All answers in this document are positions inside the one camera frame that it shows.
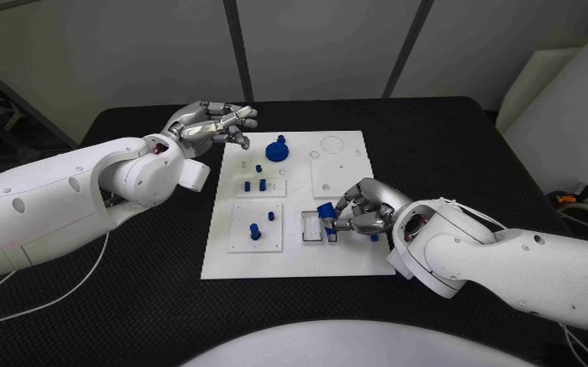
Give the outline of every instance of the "black textured tablecloth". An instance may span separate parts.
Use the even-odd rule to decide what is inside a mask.
[[[253,106],[260,132],[361,130],[374,178],[415,200],[443,196],[511,227],[566,234],[471,99]],[[83,146],[158,132],[178,107],[103,111]],[[211,168],[201,193],[177,187],[167,202],[109,234],[102,263],[79,290],[54,306],[0,324],[0,365],[177,365],[236,336],[309,319],[399,322],[541,364],[569,362],[556,324],[510,309],[471,282],[446,300],[416,279],[400,276],[200,280],[222,155],[217,145],[201,156]],[[86,274],[100,248],[102,238],[20,271],[0,287],[1,315],[62,295]]]

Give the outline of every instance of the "white cable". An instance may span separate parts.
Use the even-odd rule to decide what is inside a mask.
[[[445,203],[452,208],[462,208],[464,210],[471,212],[471,214],[474,214],[474,216],[478,216],[479,218],[484,218],[484,220],[487,220],[491,224],[495,224],[498,227],[501,227],[501,229],[505,229],[503,224],[498,223],[490,216],[487,216],[478,210],[474,210],[471,207],[467,207],[464,204],[458,203],[455,200],[448,200],[446,198],[439,197],[435,201],[438,201],[439,203]]]
[[[59,302],[60,300],[63,300],[63,299],[76,291],[77,287],[86,282],[86,279],[89,278],[89,275],[92,274],[95,268],[98,267],[98,264],[100,263],[103,251],[105,251],[105,249],[106,249],[108,235],[109,235],[109,233],[106,233],[106,237],[103,238],[103,246],[102,246],[102,250],[100,250],[100,255],[98,256],[98,259],[95,260],[95,264],[93,264],[93,266],[92,266],[92,269],[89,270],[87,274],[85,275],[85,277],[83,277],[83,279],[79,281],[79,283],[73,286],[72,290],[70,290],[62,297],[59,297],[57,299],[54,299],[51,302],[46,303],[44,305],[41,305],[41,306],[38,306],[38,307],[36,307],[36,308],[31,308],[31,309],[26,310],[24,312],[11,314],[10,316],[5,316],[4,318],[0,318],[0,322],[4,322],[4,321],[8,320],[8,319],[14,319],[14,318],[17,318],[18,316],[23,316],[24,314],[33,313],[33,312],[36,312],[37,310],[47,308],[47,307],[51,306],[56,302]]]
[[[569,340],[569,337],[572,336],[575,343],[579,344],[579,346],[582,347],[582,349],[588,352],[588,348],[585,347],[583,343],[577,340],[576,336],[573,335],[573,333],[567,330],[567,327],[559,323],[560,328],[563,329],[563,334],[566,335],[566,342],[567,342],[567,346],[569,346],[569,350],[572,351],[573,355],[575,355],[575,359],[577,360],[579,364],[583,367],[588,367],[588,364],[585,363],[585,361],[582,360],[582,358],[579,357],[576,350],[573,349],[573,344],[572,341]]]
[[[4,278],[2,280],[0,280],[0,285],[10,279],[10,277],[11,277],[14,274],[15,274],[15,271],[11,271],[11,272],[7,274],[5,278]]]

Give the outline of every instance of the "hole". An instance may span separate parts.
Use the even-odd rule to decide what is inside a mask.
[[[419,215],[412,216],[403,226],[403,235],[416,235],[425,225],[423,218]]]
[[[14,199],[11,203],[11,208],[21,214],[24,212],[24,201],[21,199]]]
[[[76,178],[69,178],[67,180],[70,188],[79,193],[80,187],[79,187],[79,181]]]

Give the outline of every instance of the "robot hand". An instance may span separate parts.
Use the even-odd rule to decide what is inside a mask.
[[[468,280],[508,305],[565,325],[588,329],[588,242],[526,229],[507,229],[490,217],[445,199],[410,201],[364,178],[344,193],[335,217],[353,204],[353,218],[324,218],[335,231],[392,230],[387,263],[451,298]],[[465,211],[504,228],[492,233]]]
[[[121,138],[0,174],[0,274],[76,250],[128,218],[161,204],[175,186],[200,191],[209,167],[191,160],[214,142],[249,147],[236,125],[258,112],[196,102],[160,133]],[[100,190],[122,200],[103,203]]]
[[[337,216],[351,204],[353,218],[324,218],[322,226],[334,231],[353,230],[373,235],[392,229],[402,207],[412,200],[384,183],[364,178],[343,194],[334,212]]]
[[[256,127],[258,112],[249,106],[194,102],[168,118],[161,135],[171,138],[183,148],[185,159],[200,156],[211,143],[239,144],[246,150],[249,139],[236,125]]]

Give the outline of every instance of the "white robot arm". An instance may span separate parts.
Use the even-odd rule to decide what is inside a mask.
[[[213,142],[249,140],[249,106],[197,102],[161,133],[121,138],[0,174],[0,274],[60,257],[165,201],[175,186],[200,191],[209,167],[191,158]],[[124,201],[103,204],[100,188]]]
[[[360,234],[390,230],[387,263],[406,279],[445,298],[472,280],[518,311],[588,329],[588,241],[526,229],[492,233],[464,206],[410,201],[371,178],[345,192],[337,215],[348,204],[356,217],[322,225]]]

